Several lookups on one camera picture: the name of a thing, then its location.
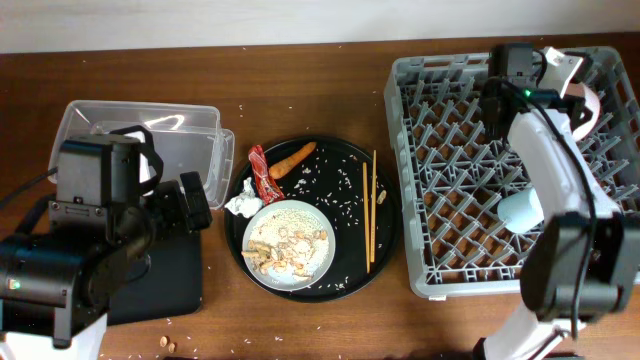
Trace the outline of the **light blue cup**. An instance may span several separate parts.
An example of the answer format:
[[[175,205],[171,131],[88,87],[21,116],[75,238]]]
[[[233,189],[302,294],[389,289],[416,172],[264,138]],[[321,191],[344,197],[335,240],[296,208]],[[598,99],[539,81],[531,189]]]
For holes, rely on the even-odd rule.
[[[515,234],[526,233],[544,220],[543,209],[533,187],[502,199],[497,213],[506,229]]]

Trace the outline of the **wooden chopstick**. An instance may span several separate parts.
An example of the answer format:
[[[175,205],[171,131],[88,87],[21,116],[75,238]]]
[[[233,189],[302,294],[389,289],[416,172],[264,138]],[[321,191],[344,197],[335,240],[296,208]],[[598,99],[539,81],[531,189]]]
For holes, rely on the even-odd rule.
[[[370,223],[370,252],[371,264],[375,262],[375,221],[376,221],[376,186],[377,186],[377,150],[373,152],[372,182],[371,182],[371,223]]]
[[[363,178],[363,209],[364,209],[364,233],[365,233],[365,253],[366,253],[366,273],[370,273],[370,221],[369,221],[369,201],[368,201],[368,172],[366,162],[362,163]]]

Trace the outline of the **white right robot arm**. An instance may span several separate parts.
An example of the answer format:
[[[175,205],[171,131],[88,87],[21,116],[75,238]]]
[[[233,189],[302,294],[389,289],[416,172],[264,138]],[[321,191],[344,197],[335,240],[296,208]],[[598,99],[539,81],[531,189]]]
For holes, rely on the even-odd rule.
[[[639,222],[602,189],[577,142],[601,105],[584,52],[510,43],[489,54],[480,106],[490,138],[511,145],[541,205],[544,232],[520,272],[521,303],[475,359],[542,359],[587,324],[623,311],[639,266]]]

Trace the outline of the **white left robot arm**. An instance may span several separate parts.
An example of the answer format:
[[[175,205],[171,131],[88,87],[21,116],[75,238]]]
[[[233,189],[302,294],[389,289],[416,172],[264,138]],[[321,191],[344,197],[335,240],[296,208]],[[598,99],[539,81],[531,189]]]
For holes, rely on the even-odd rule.
[[[143,127],[62,143],[55,193],[1,242],[2,358],[98,358],[132,263],[212,222],[200,175],[164,180],[163,171]]]

